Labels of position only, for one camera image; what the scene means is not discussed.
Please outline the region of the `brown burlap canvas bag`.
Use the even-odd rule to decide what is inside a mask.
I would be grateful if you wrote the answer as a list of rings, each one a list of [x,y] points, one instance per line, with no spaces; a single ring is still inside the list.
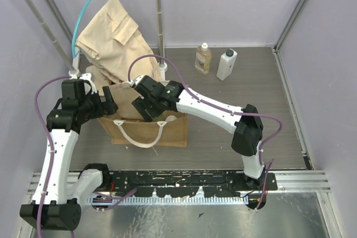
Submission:
[[[139,94],[124,83],[109,86],[112,97],[118,105],[113,115],[98,121],[109,134],[112,144],[131,144],[136,147],[154,146],[186,147],[188,143],[188,117],[185,113],[174,112],[175,121],[146,122],[132,105]]]

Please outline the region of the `clear amber liquid bottle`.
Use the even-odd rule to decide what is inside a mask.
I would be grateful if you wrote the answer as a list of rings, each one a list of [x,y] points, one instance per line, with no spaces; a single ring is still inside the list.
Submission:
[[[195,69],[201,74],[208,74],[212,58],[211,51],[207,43],[202,43],[196,48]]]

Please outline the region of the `green bottle cream cap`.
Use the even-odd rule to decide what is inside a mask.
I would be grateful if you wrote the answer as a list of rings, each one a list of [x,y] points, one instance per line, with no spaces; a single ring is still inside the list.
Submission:
[[[161,115],[156,117],[157,121],[165,121],[166,118],[170,115],[174,115],[175,113],[173,111],[164,111]]]

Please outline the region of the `cream bottle with cap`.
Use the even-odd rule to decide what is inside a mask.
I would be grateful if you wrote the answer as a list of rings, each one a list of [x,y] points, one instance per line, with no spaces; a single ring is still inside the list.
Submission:
[[[169,115],[169,116],[165,119],[165,121],[166,121],[166,122],[172,122],[172,121],[175,121],[176,119],[177,119],[176,116],[174,116],[174,115]]]

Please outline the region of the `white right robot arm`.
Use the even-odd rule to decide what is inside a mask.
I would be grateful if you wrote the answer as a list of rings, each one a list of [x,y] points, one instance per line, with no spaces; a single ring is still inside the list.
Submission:
[[[263,124],[256,107],[230,106],[206,98],[180,82],[164,84],[147,75],[137,77],[129,85],[139,93],[132,105],[146,121],[165,111],[175,111],[197,116],[232,134],[231,148],[242,158],[245,185],[251,190],[263,186],[266,169],[258,151],[263,138]]]

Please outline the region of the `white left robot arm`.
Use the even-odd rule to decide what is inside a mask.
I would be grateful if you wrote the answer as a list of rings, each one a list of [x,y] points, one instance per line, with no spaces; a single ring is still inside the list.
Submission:
[[[40,180],[32,200],[20,208],[20,217],[36,230],[74,231],[79,225],[84,204],[95,191],[106,191],[112,184],[106,164],[90,163],[78,180],[67,186],[69,167],[81,126],[86,122],[113,115],[118,110],[107,86],[104,99],[92,75],[63,78],[62,97],[46,119],[47,146]]]

